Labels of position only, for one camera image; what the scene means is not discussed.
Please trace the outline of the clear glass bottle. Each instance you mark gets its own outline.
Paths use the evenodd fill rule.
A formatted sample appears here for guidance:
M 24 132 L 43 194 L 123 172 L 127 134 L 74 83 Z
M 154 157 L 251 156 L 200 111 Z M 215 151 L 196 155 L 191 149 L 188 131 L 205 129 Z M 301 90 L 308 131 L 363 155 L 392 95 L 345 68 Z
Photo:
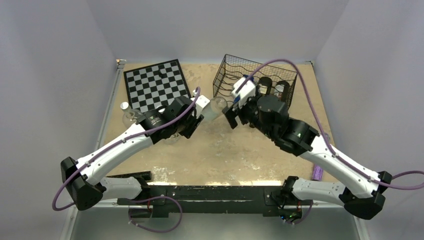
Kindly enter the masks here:
M 228 103 L 225 98 L 221 96 L 216 96 L 212 98 L 209 103 L 202 110 L 203 120 L 205 122 L 212 122 L 220 115 L 222 115 L 222 110 L 228 106 Z

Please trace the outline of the dark green wine bottle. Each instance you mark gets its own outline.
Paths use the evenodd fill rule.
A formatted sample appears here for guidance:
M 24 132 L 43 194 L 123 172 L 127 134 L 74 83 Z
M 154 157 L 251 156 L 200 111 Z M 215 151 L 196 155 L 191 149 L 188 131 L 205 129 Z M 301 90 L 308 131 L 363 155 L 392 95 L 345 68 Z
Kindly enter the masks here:
M 262 76 L 257 83 L 258 93 L 261 95 L 270 95 L 273 86 L 273 81 L 268 76 Z

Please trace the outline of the clear round flask bottle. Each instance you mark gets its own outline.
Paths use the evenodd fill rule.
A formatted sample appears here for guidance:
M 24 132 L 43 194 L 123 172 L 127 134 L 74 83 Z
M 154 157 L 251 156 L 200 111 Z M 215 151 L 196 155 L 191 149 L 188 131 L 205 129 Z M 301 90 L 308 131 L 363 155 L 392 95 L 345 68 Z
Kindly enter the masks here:
M 120 109 L 123 112 L 122 122 L 126 129 L 130 128 L 132 125 L 138 125 L 139 120 L 144 116 L 140 110 L 133 109 L 126 101 L 120 104 Z

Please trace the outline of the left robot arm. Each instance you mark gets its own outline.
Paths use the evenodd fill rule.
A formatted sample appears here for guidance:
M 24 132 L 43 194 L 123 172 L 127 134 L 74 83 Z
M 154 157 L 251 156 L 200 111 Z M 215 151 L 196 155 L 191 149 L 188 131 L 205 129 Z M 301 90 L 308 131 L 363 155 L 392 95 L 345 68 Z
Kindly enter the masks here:
M 63 184 L 53 198 L 57 206 L 60 193 L 66 190 L 78 210 L 87 210 L 108 199 L 128 199 L 138 205 L 149 199 L 149 187 L 140 176 L 108 177 L 108 173 L 134 154 L 161 140 L 179 134 L 191 137 L 204 119 L 203 110 L 210 100 L 203 95 L 179 96 L 169 105 L 161 106 L 139 116 L 121 135 L 77 160 L 67 157 L 60 163 Z

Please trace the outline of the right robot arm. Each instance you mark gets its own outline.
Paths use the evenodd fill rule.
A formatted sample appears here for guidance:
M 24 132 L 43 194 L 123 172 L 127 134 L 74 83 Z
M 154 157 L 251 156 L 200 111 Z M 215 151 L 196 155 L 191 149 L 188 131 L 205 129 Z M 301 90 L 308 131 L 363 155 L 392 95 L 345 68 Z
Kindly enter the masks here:
M 238 125 L 236 118 L 239 118 L 243 125 L 249 124 L 259 130 L 282 151 L 320 166 L 337 179 L 336 182 L 323 182 L 289 176 L 275 198 L 280 208 L 294 202 L 322 201 L 342 206 L 351 215 L 364 220 L 371 220 L 383 209 L 386 187 L 369 181 L 351 167 L 386 184 L 392 181 L 392 175 L 367 169 L 335 147 L 327 146 L 325 138 L 315 128 L 290 117 L 286 103 L 276 96 L 255 96 L 242 107 L 237 103 L 225 107 L 222 113 L 231 128 Z

